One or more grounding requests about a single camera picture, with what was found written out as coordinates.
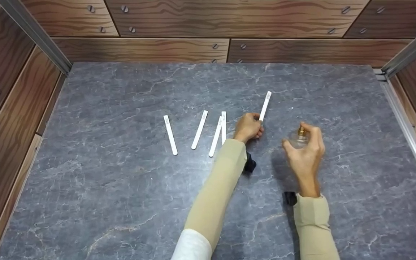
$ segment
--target forearm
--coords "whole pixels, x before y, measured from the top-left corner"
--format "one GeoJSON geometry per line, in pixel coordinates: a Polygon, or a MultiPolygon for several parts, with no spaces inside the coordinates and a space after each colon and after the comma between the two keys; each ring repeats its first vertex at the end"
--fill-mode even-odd
{"type": "Polygon", "coordinates": [[[209,241],[212,251],[218,243],[226,207],[245,163],[245,144],[238,140],[226,140],[188,214],[184,229],[202,234],[209,241]]]}
{"type": "Polygon", "coordinates": [[[294,220],[299,235],[302,260],[338,260],[328,220],[330,210],[324,196],[304,197],[297,194],[294,220]]]}

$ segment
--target hand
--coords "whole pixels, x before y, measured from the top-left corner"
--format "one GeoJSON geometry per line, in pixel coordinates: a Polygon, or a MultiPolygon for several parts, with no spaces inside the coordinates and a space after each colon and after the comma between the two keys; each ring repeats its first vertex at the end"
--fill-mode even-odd
{"type": "Polygon", "coordinates": [[[260,138],[263,135],[264,128],[258,113],[246,113],[238,120],[235,127],[234,139],[246,143],[251,138],[260,138]]]}
{"type": "Polygon", "coordinates": [[[301,126],[310,134],[309,143],[301,149],[295,149],[288,140],[282,140],[290,166],[298,179],[299,193],[302,196],[318,198],[320,196],[317,172],[325,153],[322,132],[319,127],[301,122],[301,126]]]}

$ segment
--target white sleeve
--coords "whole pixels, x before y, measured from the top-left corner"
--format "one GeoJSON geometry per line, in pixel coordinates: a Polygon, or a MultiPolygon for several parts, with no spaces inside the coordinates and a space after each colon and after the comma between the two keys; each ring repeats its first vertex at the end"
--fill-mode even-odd
{"type": "Polygon", "coordinates": [[[184,229],[171,260],[210,260],[211,245],[208,239],[193,229],[184,229]]]}

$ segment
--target gold perfume cap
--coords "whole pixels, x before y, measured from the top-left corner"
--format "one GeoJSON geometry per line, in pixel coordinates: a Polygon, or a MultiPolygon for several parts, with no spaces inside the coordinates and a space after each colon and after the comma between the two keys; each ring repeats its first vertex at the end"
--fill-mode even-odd
{"type": "Polygon", "coordinates": [[[301,125],[298,128],[298,136],[305,136],[306,135],[306,130],[304,129],[304,127],[302,127],[301,125]]]}

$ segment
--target white paper strip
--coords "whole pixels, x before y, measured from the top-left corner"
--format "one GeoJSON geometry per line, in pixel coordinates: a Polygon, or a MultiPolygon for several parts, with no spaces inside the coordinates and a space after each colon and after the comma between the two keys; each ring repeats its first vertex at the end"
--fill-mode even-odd
{"type": "Polygon", "coordinates": [[[261,114],[259,115],[260,121],[264,120],[264,115],[266,114],[267,105],[269,104],[269,99],[270,99],[271,94],[272,94],[271,91],[267,91],[266,99],[264,100],[263,108],[261,109],[261,114]]]}
{"type": "Polygon", "coordinates": [[[222,111],[221,112],[221,117],[222,117],[222,128],[221,128],[221,140],[222,143],[224,144],[224,142],[226,141],[227,135],[226,135],[226,111],[222,111]]]}
{"type": "Polygon", "coordinates": [[[218,144],[219,134],[221,133],[222,128],[222,116],[219,117],[218,126],[216,126],[216,132],[214,133],[213,142],[211,143],[211,148],[209,150],[208,156],[215,156],[216,145],[218,144]]]}
{"type": "Polygon", "coordinates": [[[170,119],[168,118],[168,115],[163,116],[163,118],[165,119],[166,131],[168,131],[173,155],[178,155],[178,149],[176,148],[176,142],[174,141],[173,131],[171,130],[170,119]]]}
{"type": "Polygon", "coordinates": [[[200,135],[202,134],[203,126],[205,125],[207,115],[208,111],[203,110],[203,115],[201,115],[200,124],[198,124],[197,133],[195,134],[194,142],[192,143],[192,150],[195,150],[195,148],[197,148],[198,140],[200,139],[200,135]]]}

